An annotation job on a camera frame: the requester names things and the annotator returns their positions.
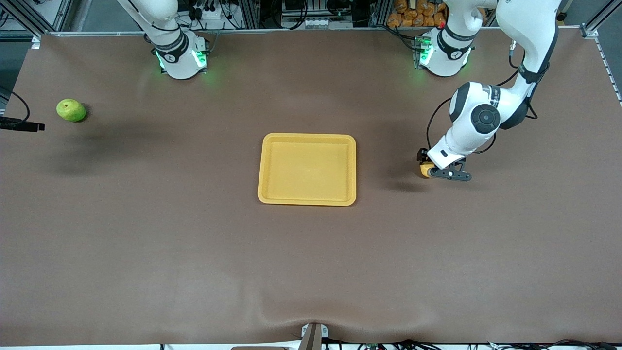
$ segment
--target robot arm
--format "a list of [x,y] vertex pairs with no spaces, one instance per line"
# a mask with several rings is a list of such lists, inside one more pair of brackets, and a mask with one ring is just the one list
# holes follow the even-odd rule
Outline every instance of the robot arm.
[[509,129],[523,121],[531,96],[549,68],[557,41],[555,15],[559,3],[560,0],[499,2],[497,21],[501,30],[525,49],[519,76],[508,89],[469,82],[453,94],[449,106],[453,125],[427,152],[437,170],[473,153],[499,128]]
[[188,79],[207,66],[206,42],[175,21],[176,0],[117,0],[155,46],[160,65],[175,79]]
[[483,18],[479,8],[494,9],[497,0],[445,0],[449,18],[443,29],[433,28],[424,36],[431,38],[432,50],[422,55],[419,64],[440,76],[452,76],[467,63],[471,43]]

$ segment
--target yellow object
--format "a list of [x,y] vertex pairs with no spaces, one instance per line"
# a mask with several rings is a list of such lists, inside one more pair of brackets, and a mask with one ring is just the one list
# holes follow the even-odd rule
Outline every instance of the yellow object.
[[356,141],[350,135],[266,135],[257,196],[268,204],[352,205],[356,200]]
[[434,165],[434,163],[432,162],[424,162],[419,165],[419,169],[421,170],[421,175],[427,177],[428,179],[432,178],[430,176],[430,169],[432,168],[436,168],[436,165]]

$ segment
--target brown tabletop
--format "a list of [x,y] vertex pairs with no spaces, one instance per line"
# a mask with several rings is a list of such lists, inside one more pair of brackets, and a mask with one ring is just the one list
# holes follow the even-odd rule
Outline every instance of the brown tabletop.
[[[508,45],[483,31],[438,78],[385,32],[223,35],[175,81],[142,37],[44,37],[15,91],[46,130],[0,132],[0,344],[283,341],[309,321],[347,341],[620,341],[622,108],[593,40],[561,30],[540,119],[470,156],[471,182],[413,172],[434,108],[508,77]],[[89,119],[55,114],[68,97]],[[449,125],[444,108],[432,139]],[[262,204],[271,132],[352,135],[355,204]]]

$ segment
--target robot logo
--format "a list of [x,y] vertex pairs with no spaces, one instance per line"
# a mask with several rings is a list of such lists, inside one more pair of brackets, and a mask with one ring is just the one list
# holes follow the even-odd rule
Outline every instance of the robot logo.
[[175,56],[170,55],[170,54],[166,54],[164,55],[164,59],[166,60],[166,62],[168,63],[175,63],[176,59]]

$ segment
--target green pear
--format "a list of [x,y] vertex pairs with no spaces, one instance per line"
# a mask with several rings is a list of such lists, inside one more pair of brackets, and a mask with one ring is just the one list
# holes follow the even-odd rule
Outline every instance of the green pear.
[[76,122],[86,117],[86,108],[80,102],[66,98],[56,105],[56,113],[64,120]]

